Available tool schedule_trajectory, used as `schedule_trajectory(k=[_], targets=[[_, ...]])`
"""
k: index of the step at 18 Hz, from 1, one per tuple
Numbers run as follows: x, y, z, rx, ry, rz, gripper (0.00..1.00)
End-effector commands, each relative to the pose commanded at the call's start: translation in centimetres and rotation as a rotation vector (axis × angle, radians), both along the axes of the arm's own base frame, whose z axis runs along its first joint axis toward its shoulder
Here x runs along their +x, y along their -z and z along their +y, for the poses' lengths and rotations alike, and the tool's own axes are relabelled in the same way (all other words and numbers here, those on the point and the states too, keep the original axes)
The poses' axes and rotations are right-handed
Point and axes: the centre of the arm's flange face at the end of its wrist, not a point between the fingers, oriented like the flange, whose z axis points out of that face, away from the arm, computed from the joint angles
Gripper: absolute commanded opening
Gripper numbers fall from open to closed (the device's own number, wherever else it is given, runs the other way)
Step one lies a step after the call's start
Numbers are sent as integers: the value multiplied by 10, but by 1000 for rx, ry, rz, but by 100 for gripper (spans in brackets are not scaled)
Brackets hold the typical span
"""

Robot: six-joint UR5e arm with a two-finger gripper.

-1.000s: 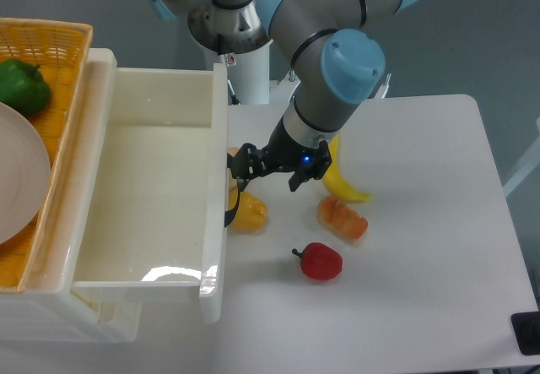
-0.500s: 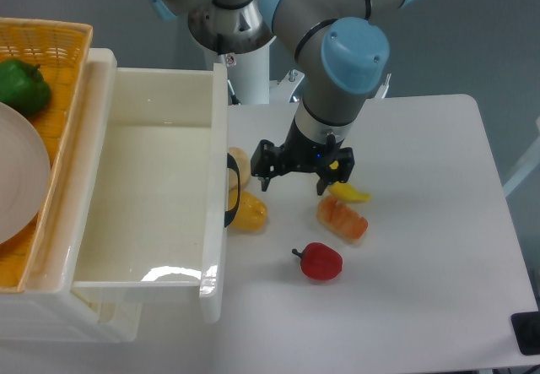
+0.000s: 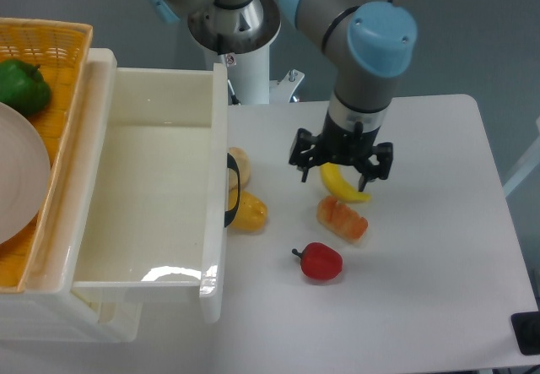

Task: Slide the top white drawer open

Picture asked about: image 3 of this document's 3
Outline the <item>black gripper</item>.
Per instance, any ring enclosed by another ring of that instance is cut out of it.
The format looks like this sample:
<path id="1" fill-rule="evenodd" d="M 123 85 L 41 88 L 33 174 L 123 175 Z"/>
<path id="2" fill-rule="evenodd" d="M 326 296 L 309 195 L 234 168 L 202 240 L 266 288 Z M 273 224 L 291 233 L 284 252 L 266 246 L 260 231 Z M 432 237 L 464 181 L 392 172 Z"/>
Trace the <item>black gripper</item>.
<path id="1" fill-rule="evenodd" d="M 353 130 L 338 126 L 326 114 L 321 133 L 314 136 L 299 128 L 289 151 L 289 164 L 301 172 L 306 182 L 310 169 L 326 163 L 353 166 L 359 173 L 358 189 L 363 192 L 369 182 L 385 181 L 393 163 L 393 143 L 374 145 L 380 128 L 365 130 L 361 121 L 354 121 Z"/>

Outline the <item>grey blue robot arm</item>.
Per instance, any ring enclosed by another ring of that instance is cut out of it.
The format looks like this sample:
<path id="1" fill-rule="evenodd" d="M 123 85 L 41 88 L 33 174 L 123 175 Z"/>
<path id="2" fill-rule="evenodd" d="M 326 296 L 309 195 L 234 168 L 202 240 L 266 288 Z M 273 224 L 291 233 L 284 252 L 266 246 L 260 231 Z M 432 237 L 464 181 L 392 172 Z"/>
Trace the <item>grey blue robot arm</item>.
<path id="1" fill-rule="evenodd" d="M 408 0 L 149 0 L 166 23 L 184 19 L 208 66 L 229 70 L 236 104 L 270 100 L 269 48 L 290 22 L 337 69 L 322 131 L 300 129 L 289 163 L 307 174 L 333 163 L 359 173 L 359 189 L 389 176 L 393 147 L 377 143 L 418 37 Z"/>

